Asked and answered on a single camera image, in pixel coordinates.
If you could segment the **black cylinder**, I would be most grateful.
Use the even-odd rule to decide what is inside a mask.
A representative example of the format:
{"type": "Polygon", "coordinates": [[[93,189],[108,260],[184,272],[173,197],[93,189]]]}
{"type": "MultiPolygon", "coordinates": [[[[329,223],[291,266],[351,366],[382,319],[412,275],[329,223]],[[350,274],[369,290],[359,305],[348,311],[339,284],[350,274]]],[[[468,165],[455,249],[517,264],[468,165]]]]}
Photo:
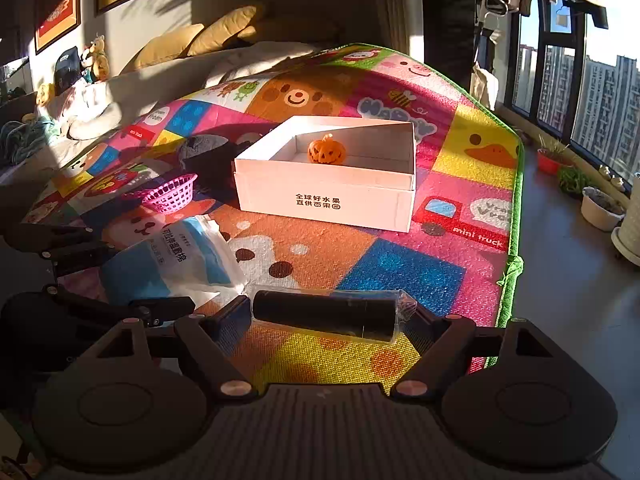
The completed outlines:
{"type": "Polygon", "coordinates": [[[262,288],[250,303],[261,323],[384,344],[395,341],[418,306],[403,290],[262,288]]]}

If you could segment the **blue white plastic bag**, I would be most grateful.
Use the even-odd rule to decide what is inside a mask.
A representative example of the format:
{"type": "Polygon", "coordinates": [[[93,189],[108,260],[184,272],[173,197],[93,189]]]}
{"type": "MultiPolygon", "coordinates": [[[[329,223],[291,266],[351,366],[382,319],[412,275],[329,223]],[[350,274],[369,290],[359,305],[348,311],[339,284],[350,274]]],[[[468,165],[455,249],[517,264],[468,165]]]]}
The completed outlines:
{"type": "Polygon", "coordinates": [[[165,226],[101,266],[100,280],[111,304],[134,300],[190,298],[195,307],[223,304],[238,296],[247,279],[218,224],[195,216],[165,226]]]}

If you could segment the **pink plastic basket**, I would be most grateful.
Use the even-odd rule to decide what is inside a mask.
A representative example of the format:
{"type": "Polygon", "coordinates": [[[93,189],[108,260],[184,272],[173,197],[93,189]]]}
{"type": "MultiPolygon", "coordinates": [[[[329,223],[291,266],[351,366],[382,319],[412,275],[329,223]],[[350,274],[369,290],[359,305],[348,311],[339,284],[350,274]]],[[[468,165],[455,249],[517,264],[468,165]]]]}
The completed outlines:
{"type": "Polygon", "coordinates": [[[124,200],[140,200],[140,205],[159,214],[173,214],[193,200],[197,174],[182,174],[157,188],[122,194],[124,200]]]}

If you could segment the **dark grey plush toy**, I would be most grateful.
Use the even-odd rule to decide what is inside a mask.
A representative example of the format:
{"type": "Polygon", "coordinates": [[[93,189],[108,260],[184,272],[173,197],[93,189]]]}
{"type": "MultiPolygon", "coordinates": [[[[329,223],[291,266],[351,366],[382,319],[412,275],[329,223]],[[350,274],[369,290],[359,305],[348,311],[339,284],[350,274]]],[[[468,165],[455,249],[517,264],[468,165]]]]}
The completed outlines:
{"type": "Polygon", "coordinates": [[[232,160],[239,145],[216,134],[190,136],[178,149],[181,168],[202,180],[222,180],[231,176],[232,160]]]}

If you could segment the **orange pumpkin toy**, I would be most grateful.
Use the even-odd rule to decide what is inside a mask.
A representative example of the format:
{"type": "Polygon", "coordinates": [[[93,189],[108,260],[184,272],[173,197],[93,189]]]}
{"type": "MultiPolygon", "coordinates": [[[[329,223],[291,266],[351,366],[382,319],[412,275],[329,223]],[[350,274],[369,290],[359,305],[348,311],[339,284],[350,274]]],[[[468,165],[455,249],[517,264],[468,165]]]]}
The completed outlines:
{"type": "Polygon", "coordinates": [[[327,133],[309,143],[307,156],[313,164],[341,165],[346,158],[346,148],[332,133],[327,133]]]}

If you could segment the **blue knitted cloth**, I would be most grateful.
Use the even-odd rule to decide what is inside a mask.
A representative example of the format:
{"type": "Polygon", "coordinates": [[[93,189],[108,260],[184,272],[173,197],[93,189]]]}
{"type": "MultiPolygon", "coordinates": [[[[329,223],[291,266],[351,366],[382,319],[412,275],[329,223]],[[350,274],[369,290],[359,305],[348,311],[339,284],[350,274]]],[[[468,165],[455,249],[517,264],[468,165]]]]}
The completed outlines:
{"type": "Polygon", "coordinates": [[[60,128],[56,123],[45,117],[37,117],[30,122],[18,120],[6,122],[1,127],[0,134],[1,167],[19,165],[59,133],[60,128]]]}

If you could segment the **beige sofa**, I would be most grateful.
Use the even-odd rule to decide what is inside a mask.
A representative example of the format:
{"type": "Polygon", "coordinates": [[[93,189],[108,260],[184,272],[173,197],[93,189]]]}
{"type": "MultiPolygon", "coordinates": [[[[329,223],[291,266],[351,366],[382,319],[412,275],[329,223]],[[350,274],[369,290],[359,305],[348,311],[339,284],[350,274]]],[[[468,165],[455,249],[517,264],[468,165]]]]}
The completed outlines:
{"type": "Polygon", "coordinates": [[[40,107],[39,115],[53,122],[53,136],[32,158],[61,168],[94,140],[173,100],[317,51],[303,42],[261,41],[177,58],[94,84],[77,81],[40,107]]]}

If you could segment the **colourful cartoon play mat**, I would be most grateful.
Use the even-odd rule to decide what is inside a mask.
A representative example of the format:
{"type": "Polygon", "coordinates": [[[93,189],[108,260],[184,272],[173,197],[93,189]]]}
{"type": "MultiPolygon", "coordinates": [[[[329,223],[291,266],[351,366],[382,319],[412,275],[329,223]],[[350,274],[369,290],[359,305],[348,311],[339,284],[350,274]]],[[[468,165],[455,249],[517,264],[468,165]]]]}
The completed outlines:
{"type": "Polygon", "coordinates": [[[145,114],[54,178],[26,221],[114,247],[64,280],[112,304],[189,296],[209,314],[260,290],[299,308],[401,290],[501,327],[522,267],[521,151],[440,73],[354,44],[145,114]]]}

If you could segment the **dark blue cap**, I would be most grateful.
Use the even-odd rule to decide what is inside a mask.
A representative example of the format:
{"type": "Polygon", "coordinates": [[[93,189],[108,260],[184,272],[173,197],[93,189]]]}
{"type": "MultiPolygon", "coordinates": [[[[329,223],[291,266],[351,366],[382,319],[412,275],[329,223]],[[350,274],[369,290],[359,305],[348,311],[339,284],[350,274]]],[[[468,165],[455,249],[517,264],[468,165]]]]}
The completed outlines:
{"type": "Polygon", "coordinates": [[[60,55],[55,63],[53,76],[57,96],[78,81],[81,77],[81,64],[76,47],[67,49],[60,55]]]}

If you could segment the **teddy bear plush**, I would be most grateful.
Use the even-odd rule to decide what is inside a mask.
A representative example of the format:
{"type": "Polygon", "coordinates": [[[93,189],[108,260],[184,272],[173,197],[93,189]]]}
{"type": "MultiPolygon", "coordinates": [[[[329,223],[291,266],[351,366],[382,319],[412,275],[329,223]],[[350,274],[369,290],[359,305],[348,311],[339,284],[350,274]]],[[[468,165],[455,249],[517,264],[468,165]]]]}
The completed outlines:
{"type": "Polygon", "coordinates": [[[89,84],[106,81],[110,76],[110,63],[105,52],[105,39],[97,36],[80,56],[81,75],[89,84]]]}

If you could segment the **white cardboard box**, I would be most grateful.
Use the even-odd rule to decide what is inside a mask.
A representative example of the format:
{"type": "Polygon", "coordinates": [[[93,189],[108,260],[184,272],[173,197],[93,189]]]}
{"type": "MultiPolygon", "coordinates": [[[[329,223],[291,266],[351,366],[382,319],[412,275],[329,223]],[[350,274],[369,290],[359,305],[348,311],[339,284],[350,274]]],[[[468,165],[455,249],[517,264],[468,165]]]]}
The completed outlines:
{"type": "Polygon", "coordinates": [[[294,116],[236,156],[244,211],[407,232],[416,196],[411,122],[294,116]],[[327,133],[345,145],[341,165],[313,164],[311,141],[327,133]]]}

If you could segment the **red flower pot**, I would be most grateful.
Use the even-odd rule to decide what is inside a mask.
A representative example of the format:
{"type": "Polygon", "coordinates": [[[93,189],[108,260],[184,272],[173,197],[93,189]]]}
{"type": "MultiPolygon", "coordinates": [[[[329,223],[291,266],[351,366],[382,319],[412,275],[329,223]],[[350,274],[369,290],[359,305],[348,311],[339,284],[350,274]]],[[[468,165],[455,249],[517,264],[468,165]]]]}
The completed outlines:
{"type": "Polygon", "coordinates": [[[544,174],[556,177],[563,168],[573,166],[573,162],[566,156],[567,146],[551,139],[542,139],[537,150],[537,167],[544,174]]]}

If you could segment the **white flower pot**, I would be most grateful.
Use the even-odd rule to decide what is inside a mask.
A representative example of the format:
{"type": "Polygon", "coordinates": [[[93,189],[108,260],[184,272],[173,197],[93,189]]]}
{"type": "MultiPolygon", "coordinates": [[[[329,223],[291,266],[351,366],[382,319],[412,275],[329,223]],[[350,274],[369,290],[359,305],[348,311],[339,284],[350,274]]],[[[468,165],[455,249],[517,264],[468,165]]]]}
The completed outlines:
{"type": "Polygon", "coordinates": [[[582,189],[580,212],[588,223],[603,232],[612,232],[626,216],[626,209],[617,200],[593,186],[582,189]]]}

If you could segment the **yellow pillow rear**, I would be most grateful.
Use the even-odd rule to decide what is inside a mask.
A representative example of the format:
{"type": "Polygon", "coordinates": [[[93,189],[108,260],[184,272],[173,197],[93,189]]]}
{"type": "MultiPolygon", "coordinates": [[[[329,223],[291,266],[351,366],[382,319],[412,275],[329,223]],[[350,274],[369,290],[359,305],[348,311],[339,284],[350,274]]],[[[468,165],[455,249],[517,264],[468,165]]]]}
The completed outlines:
{"type": "Polygon", "coordinates": [[[222,50],[228,40],[238,36],[242,30],[261,18],[265,12],[266,7],[261,3],[256,3],[240,6],[224,14],[194,38],[186,55],[197,56],[222,50]]]}

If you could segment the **red framed picture left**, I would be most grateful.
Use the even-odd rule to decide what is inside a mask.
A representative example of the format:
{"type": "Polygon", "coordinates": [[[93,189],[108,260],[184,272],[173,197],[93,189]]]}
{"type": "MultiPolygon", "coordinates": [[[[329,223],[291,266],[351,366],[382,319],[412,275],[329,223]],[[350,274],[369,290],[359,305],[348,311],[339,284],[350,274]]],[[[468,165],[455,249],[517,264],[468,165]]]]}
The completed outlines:
{"type": "Polygon", "coordinates": [[[37,54],[81,23],[79,0],[35,0],[37,54]]]}

